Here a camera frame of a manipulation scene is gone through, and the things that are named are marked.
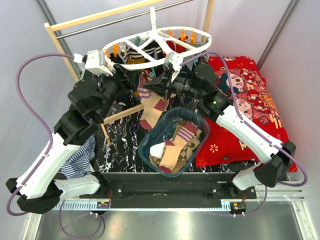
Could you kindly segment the purple striped beige sock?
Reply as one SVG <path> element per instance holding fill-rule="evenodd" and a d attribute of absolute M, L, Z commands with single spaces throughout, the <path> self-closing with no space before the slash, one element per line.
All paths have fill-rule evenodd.
<path fill-rule="evenodd" d="M 147 77 L 142 73 L 139 78 L 139 87 L 137 88 L 139 97 L 143 104 L 143 113 L 140 118 L 140 125 L 145 130 L 151 130 L 155 127 L 162 113 L 167 109 L 168 100 L 158 96 L 153 91 L 144 87 L 147 83 Z"/>

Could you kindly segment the white oval clip hanger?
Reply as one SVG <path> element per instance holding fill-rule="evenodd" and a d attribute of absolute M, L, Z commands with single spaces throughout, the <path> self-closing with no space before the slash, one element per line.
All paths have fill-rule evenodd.
<path fill-rule="evenodd" d="M 188 49 L 180 53 L 183 60 L 205 52 L 212 44 L 212 36 L 203 31 L 186 26 L 157 27 L 156 9 L 150 9 L 151 30 L 115 40 L 101 50 L 106 66 L 110 71 L 116 69 L 116 61 L 111 57 L 120 58 L 118 63 L 126 70 L 135 71 L 150 69 L 163 65 L 166 55 L 174 52 L 166 41 L 174 41 Z M 145 63 L 127 64 L 129 55 L 142 55 Z"/>

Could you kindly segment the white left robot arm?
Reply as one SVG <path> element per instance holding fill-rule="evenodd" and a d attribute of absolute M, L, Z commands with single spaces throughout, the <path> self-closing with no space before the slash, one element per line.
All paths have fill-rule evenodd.
<path fill-rule="evenodd" d="M 98 130 L 116 98 L 137 90 L 141 73 L 119 68 L 112 75 L 92 76 L 74 85 L 67 95 L 71 107 L 53 130 L 48 131 L 46 148 L 21 177 L 9 178 L 5 183 L 11 198 L 19 196 L 16 201 L 19 213 L 11 211 L 10 200 L 7 203 L 11 216 L 44 214 L 69 198 L 83 195 L 103 198 L 108 193 L 108 181 L 99 172 L 86 172 L 81 177 L 66 180 L 55 179 L 55 176 Z"/>

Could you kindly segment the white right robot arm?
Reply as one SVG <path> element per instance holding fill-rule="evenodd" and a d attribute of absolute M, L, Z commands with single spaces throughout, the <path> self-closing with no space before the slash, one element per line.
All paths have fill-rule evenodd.
<path fill-rule="evenodd" d="M 229 131 L 253 151 L 259 163 L 236 173 L 227 185 L 228 195 L 239 198 L 254 185 L 273 188 L 294 162 L 296 146 L 291 141 L 282 142 L 255 124 L 245 113 L 236 98 L 230 99 L 217 89 L 218 76 L 206 64 L 195 67 L 192 76 L 181 72 L 174 77 L 174 69 L 168 66 L 156 79 L 145 83 L 138 90 L 140 95 L 168 97 L 171 94 L 197 100 L 198 114 L 207 121 Z"/>

